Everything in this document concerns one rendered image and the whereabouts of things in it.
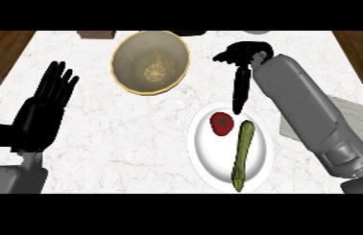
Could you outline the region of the red tomato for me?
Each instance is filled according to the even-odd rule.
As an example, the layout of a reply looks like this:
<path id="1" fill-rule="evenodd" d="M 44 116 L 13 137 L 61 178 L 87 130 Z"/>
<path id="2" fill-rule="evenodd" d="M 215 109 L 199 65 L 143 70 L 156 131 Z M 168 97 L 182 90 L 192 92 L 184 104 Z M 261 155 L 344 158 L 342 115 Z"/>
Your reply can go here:
<path id="1" fill-rule="evenodd" d="M 224 112 L 215 112 L 210 117 L 210 126 L 218 136 L 226 136 L 235 127 L 233 117 Z"/>

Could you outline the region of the tan bowl with gold rim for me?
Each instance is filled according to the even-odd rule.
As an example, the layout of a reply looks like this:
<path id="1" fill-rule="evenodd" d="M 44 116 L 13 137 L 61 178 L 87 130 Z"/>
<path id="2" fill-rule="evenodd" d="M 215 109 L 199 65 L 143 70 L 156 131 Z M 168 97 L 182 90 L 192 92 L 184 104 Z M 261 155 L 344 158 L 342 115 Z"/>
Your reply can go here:
<path id="1" fill-rule="evenodd" d="M 111 73 L 123 89 L 142 96 L 165 93 L 183 80 L 190 66 L 184 40 L 170 31 L 142 31 L 120 43 Z"/>

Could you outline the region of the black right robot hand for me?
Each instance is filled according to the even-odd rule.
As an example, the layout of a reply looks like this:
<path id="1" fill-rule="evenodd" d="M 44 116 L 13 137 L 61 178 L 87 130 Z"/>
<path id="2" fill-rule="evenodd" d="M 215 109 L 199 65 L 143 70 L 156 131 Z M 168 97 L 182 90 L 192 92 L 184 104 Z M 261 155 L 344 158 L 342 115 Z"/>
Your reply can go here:
<path id="1" fill-rule="evenodd" d="M 248 100 L 252 71 L 273 58 L 273 47 L 264 41 L 241 41 L 233 43 L 224 52 L 215 55 L 214 61 L 236 66 L 233 112 L 239 115 Z"/>

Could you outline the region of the green asparagus stalk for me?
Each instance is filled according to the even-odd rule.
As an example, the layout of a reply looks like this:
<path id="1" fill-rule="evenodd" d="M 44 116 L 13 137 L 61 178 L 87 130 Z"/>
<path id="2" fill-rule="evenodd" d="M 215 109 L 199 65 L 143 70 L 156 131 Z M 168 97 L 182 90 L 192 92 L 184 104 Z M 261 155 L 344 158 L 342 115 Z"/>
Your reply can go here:
<path id="1" fill-rule="evenodd" d="M 242 191 L 245 182 L 245 161 L 254 137 L 254 123 L 245 120 L 239 125 L 238 141 L 236 141 L 236 159 L 232 170 L 232 182 L 238 192 Z"/>

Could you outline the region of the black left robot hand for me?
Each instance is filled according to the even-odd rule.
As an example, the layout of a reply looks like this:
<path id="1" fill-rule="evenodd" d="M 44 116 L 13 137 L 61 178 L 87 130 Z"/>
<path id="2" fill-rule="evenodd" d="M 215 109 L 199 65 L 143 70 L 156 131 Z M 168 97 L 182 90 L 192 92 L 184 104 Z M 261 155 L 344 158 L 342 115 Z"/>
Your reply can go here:
<path id="1" fill-rule="evenodd" d="M 13 123 L 0 124 L 0 147 L 9 147 L 12 153 L 40 153 L 53 143 L 78 79 L 63 61 L 50 63 Z"/>

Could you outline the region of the dark object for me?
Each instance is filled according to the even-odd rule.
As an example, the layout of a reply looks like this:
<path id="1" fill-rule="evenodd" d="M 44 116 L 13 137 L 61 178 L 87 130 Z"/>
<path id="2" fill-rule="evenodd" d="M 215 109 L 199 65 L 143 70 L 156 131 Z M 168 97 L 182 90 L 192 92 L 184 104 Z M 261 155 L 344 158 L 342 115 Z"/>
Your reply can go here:
<path id="1" fill-rule="evenodd" d="M 179 36 L 204 35 L 207 31 L 171 31 Z"/>

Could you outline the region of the white oval plate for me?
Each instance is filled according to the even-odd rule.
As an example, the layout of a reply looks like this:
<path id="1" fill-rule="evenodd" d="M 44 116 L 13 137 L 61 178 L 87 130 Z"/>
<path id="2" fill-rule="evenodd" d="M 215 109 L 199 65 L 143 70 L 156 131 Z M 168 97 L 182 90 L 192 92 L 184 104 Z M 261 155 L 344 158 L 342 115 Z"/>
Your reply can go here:
<path id="1" fill-rule="evenodd" d="M 227 113 L 235 127 L 226 136 L 218 136 L 210 125 L 215 112 Z M 264 183 L 273 168 L 273 139 L 260 115 L 245 106 L 235 115 L 230 101 L 210 103 L 196 113 L 187 136 L 187 151 L 195 170 L 205 183 L 218 191 L 236 194 L 232 171 L 236 159 L 238 130 L 241 123 L 252 122 L 255 131 L 245 161 L 245 181 L 241 193 L 252 192 Z"/>

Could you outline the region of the brown wooden block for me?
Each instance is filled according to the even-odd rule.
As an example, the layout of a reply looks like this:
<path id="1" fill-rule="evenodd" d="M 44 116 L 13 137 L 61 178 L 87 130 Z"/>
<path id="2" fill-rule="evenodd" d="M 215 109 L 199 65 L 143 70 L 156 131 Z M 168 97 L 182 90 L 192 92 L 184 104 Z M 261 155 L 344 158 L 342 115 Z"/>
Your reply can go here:
<path id="1" fill-rule="evenodd" d="M 115 31 L 78 31 L 77 34 L 86 39 L 112 39 Z"/>

